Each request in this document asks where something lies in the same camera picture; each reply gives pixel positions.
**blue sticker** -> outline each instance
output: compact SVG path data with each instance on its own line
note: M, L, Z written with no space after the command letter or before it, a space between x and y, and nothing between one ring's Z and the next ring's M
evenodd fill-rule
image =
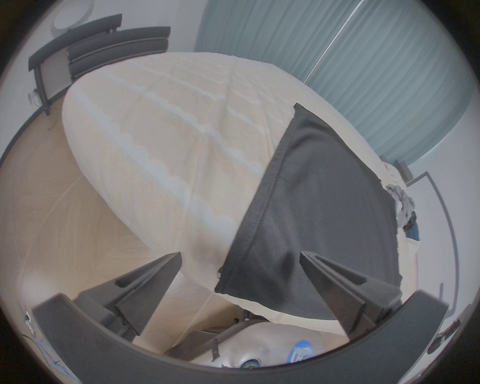
M312 357L312 345L308 340L300 340L290 351L287 363L306 360Z

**blue cloth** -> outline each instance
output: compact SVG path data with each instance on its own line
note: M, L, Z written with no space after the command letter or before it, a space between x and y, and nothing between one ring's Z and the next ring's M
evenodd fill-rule
M419 225L415 223L411 229L405 232L409 239L420 241Z

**black cloth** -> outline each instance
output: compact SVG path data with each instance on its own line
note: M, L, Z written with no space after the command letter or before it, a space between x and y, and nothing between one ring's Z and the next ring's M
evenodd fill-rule
M300 252L399 287L395 201L327 123L298 103L294 108L215 291L333 320L300 266Z

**white wall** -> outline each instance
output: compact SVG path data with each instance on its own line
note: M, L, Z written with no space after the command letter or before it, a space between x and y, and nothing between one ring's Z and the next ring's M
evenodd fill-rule
M455 231L459 258L458 301L449 323L471 304L480 288L480 93L451 132L410 165L414 177L428 171L442 195ZM425 369L443 349L424 355L405 377Z
M28 94L36 88L33 71L28 71L28 58L53 39L51 23L65 2L55 3L44 19L33 27L0 79L0 154L38 108L28 100ZM119 30L171 26L168 50L188 52L193 51L206 3L207 0L95 0L85 22L122 13ZM69 84L64 57L52 57L42 65L43 72L49 97Z

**white cable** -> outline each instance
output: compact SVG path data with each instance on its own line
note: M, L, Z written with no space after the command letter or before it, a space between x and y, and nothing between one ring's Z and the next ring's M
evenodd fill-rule
M311 74L313 73L313 71L315 70L315 68L317 68L317 65L318 63L320 62L320 60L323 58L323 56L325 56L325 53L327 53L327 51L330 49L330 47L332 46L332 44L334 43L334 41L336 40L336 38L338 37L338 35L340 34L340 32L342 32L343 28L345 28L345 26L347 25L347 23L350 21L350 19L352 18L352 16L355 14L355 12L357 11L357 9L361 6L361 4L364 2L365 0L360 0L360 2L357 4L357 6L355 7L355 9L352 11L352 13L350 14L350 16L345 20L345 22L343 23L343 25L341 26L341 28L338 30L338 32L336 33L335 37L332 39L332 41L330 42L330 44L328 44L328 47L326 48L326 50L322 53L322 55L320 56L320 58L318 59L317 63L313 66L312 70L310 71L310 73L308 74L308 76L306 77L306 79L303 81L303 83L305 84L308 80L308 78L311 76Z

